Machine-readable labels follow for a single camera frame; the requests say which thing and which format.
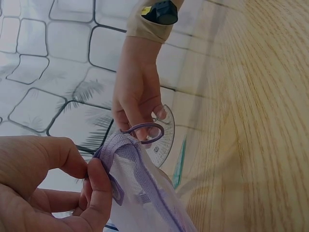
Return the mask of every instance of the purple zipper pull ring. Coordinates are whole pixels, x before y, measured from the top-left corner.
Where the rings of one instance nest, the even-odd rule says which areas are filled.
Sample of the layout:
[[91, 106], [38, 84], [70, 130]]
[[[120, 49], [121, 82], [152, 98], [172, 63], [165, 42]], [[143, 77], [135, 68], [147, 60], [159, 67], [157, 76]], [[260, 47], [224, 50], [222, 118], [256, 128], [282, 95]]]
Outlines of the purple zipper pull ring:
[[127, 131], [123, 131], [120, 130], [121, 133], [123, 134], [131, 134], [133, 133], [135, 130], [144, 128], [144, 127], [155, 127], [158, 128], [160, 130], [160, 134], [158, 136], [156, 136], [155, 138], [151, 139], [151, 140], [146, 140], [146, 141], [141, 141], [141, 144], [151, 144], [154, 143], [156, 141], [158, 141], [159, 139], [161, 139], [164, 136], [164, 128], [157, 124], [157, 123], [151, 123], [151, 122], [146, 122], [146, 123], [140, 123], [134, 127], [131, 127], [130, 129], [128, 129]]

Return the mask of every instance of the wood grain surface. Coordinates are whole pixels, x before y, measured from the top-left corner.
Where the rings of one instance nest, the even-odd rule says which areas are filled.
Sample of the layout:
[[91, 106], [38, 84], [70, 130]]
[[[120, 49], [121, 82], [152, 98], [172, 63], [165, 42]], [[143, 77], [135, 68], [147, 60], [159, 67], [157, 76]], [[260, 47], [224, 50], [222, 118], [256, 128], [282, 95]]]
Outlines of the wood grain surface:
[[162, 170], [201, 232], [309, 231], [309, 1], [204, 1]]

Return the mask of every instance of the clear plastic protractor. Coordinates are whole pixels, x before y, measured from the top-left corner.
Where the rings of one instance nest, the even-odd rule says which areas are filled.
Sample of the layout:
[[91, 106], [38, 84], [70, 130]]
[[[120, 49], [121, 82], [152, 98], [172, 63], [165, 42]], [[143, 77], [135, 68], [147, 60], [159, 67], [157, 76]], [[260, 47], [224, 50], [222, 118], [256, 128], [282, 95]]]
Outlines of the clear plastic protractor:
[[175, 120], [171, 109], [164, 105], [166, 117], [154, 120], [155, 123], [161, 125], [164, 128], [164, 135], [158, 141], [150, 144], [150, 147], [146, 148], [146, 151], [156, 167], [160, 167], [167, 159], [169, 152], [172, 148], [175, 136]]

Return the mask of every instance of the forearm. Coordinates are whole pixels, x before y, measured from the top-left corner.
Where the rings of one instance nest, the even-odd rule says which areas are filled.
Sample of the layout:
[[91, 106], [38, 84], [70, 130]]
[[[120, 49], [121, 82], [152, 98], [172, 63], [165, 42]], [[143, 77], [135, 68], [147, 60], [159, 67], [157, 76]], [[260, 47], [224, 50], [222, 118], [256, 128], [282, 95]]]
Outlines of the forearm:
[[[160, 25], [150, 22], [141, 16], [146, 6], [152, 6], [162, 0], [140, 0], [133, 9], [127, 22], [127, 36], [145, 38], [163, 44], [169, 37], [173, 25]], [[179, 11], [184, 0], [172, 0]]]

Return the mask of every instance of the white mesh fabric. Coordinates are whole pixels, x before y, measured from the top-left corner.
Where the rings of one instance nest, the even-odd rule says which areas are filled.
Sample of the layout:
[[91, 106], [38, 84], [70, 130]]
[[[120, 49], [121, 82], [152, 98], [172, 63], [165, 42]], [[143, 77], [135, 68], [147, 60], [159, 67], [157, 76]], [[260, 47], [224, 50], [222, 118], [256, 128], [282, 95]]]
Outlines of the white mesh fabric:
[[124, 192], [121, 206], [112, 203], [111, 220], [120, 232], [196, 231], [172, 185], [136, 139], [117, 132], [99, 157]]

